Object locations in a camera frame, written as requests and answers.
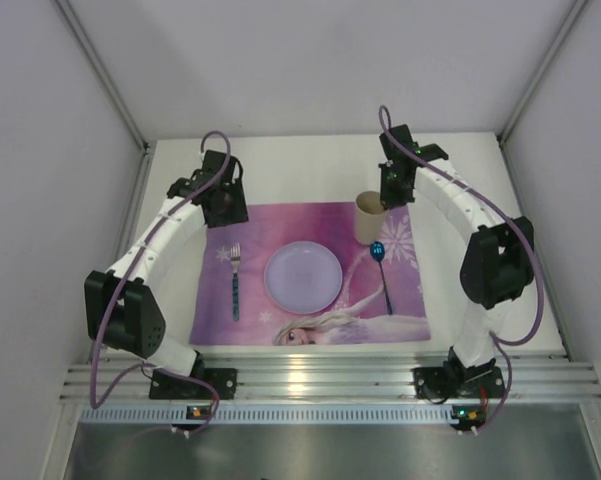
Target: spoon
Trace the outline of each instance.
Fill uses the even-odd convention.
[[[371,258],[380,265],[380,274],[382,275],[382,284],[384,285],[384,299],[387,301],[387,312],[393,315],[391,300],[389,300],[389,291],[387,290],[387,281],[384,279],[384,270],[382,269],[382,260],[384,259],[384,245],[382,242],[373,242],[371,244]]]

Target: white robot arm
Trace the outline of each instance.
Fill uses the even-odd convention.
[[[127,253],[106,272],[93,271],[87,277],[87,326],[93,340],[97,339],[116,289],[126,279],[119,289],[117,305],[105,322],[103,344],[177,375],[195,377],[201,373],[201,356],[167,334],[151,288],[159,284],[180,249],[200,228],[248,221],[242,166],[237,158],[230,157],[222,171],[226,156],[208,150],[202,169],[171,186],[156,218]],[[205,190],[200,195],[194,194],[202,185],[210,187],[202,187]]]
[[[517,227],[532,249],[531,222],[520,217],[503,223],[500,213],[496,217],[476,198],[448,161],[448,155],[435,144],[419,146],[407,125],[385,129],[380,142],[387,157],[387,162],[380,165],[380,199],[385,208],[413,202],[415,190],[445,215],[467,245],[459,279],[470,302],[464,318],[458,318],[462,321],[461,333],[442,367],[414,370],[417,394],[430,399],[425,390],[433,391],[443,402],[451,396],[476,395],[484,385],[502,385],[501,381],[493,381],[494,376],[502,380],[495,368],[494,336],[500,332],[513,301],[533,280],[530,258],[509,223]],[[433,168],[421,168],[424,163]]]

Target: gray wall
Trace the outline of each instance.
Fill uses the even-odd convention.
[[[73,0],[150,139],[497,131],[572,0]]]
[[[601,0],[587,9],[507,151],[570,344],[601,380]]]
[[[0,479],[37,477],[138,158],[51,2],[0,0]]]

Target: frozen placemat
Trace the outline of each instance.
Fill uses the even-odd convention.
[[[408,207],[389,212],[378,240],[394,315],[387,315],[378,264],[353,237],[353,203],[249,207],[249,222],[207,231],[190,341],[196,345],[360,344],[429,340]],[[269,298],[264,271],[282,246],[311,241],[342,265],[342,290],[312,315],[280,309]],[[240,243],[240,320],[233,320],[229,250]]]

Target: white table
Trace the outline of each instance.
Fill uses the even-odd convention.
[[[513,189],[491,133],[415,135],[421,145],[438,143],[468,183],[494,200],[512,217],[520,215]],[[379,190],[378,163],[384,155],[377,135],[261,137],[232,139],[232,153],[245,170],[244,188],[249,205],[290,202],[353,201],[364,190]],[[141,234],[154,218],[169,186],[200,166],[198,139],[163,140],[156,147],[136,227]],[[209,140],[207,148],[224,151],[222,140]],[[443,215],[416,192],[409,207],[414,245],[420,264],[425,308],[431,340],[381,345],[284,347],[285,353],[316,351],[402,351],[446,353],[461,327],[467,298],[459,281],[465,253],[459,234]],[[188,343],[206,244],[205,231],[185,245],[180,258],[154,292],[167,320],[167,330]],[[230,301],[230,289],[227,290]],[[516,354],[564,354],[553,312],[545,303],[544,319],[536,337],[518,347]],[[515,302],[501,337],[518,339],[530,328],[536,308],[536,290],[527,287]],[[280,351],[281,347],[196,347],[202,352]]]

